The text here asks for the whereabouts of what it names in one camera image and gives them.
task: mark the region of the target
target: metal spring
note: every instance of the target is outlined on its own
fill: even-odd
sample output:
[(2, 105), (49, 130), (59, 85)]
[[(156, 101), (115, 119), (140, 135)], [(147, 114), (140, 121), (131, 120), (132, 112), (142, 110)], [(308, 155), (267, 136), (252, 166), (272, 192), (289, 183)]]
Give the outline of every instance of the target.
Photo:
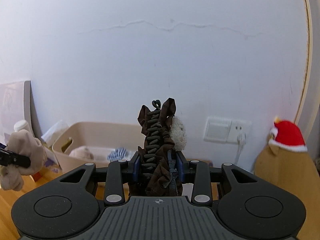
[(159, 116), (161, 111), (161, 102), (159, 100), (152, 101), (152, 105), (155, 110), (149, 112), (151, 119), (148, 124), (151, 124), (150, 128), (147, 129), (149, 136), (147, 136), (147, 146), (145, 150), (147, 154), (144, 155), (146, 163), (141, 165), (142, 175), (145, 179), (149, 180), (156, 169), (156, 152), (160, 148), (161, 136), (159, 130), (161, 128), (161, 123), (159, 122)]

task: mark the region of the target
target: white plug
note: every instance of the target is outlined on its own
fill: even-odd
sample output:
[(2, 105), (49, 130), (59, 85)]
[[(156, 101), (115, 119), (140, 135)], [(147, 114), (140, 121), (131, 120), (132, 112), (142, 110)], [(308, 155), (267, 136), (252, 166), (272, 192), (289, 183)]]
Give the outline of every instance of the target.
[(238, 141), (238, 150), (237, 150), (237, 154), (236, 154), (236, 158), (235, 158), (235, 162), (234, 165), (238, 164), (239, 161), (239, 157), (240, 157), (240, 153), (243, 149), (243, 146), (245, 145), (245, 139), (246, 139), (246, 134), (245, 133), (240, 133), (237, 136), (237, 141)]

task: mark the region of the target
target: crosshair logo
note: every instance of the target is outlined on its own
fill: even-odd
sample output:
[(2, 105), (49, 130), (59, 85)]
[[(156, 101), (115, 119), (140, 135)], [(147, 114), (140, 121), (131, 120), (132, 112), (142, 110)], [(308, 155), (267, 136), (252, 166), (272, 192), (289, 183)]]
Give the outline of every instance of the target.
[(157, 204), (162, 204), (164, 201), (163, 201), (162, 199), (158, 198), (158, 199), (156, 199), (155, 202), (156, 202)]

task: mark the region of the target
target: gray ribbon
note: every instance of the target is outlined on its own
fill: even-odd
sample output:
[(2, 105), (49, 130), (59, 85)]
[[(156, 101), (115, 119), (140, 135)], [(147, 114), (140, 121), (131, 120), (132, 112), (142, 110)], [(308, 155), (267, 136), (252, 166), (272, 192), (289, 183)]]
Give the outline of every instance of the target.
[(169, 163), (169, 172), (170, 172), (170, 181), (163, 184), (163, 187), (166, 188), (169, 185), (170, 196), (178, 196), (178, 188), (176, 184), (176, 178), (178, 177), (178, 172), (174, 168), (176, 160), (173, 160), (171, 157), (171, 150), (168, 151), (168, 163)]

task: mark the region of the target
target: switch plate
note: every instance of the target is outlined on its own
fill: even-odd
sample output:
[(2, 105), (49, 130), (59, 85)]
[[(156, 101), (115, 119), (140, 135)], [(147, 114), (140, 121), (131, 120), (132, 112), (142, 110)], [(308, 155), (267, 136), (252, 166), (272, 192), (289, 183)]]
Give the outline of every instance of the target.
[(227, 143), (238, 143), (237, 137), (243, 132), (246, 134), (246, 137), (248, 137), (251, 126), (251, 121), (232, 120)]
[(207, 120), (204, 132), (206, 142), (226, 142), (228, 139), (232, 120), (220, 117), (210, 117)]

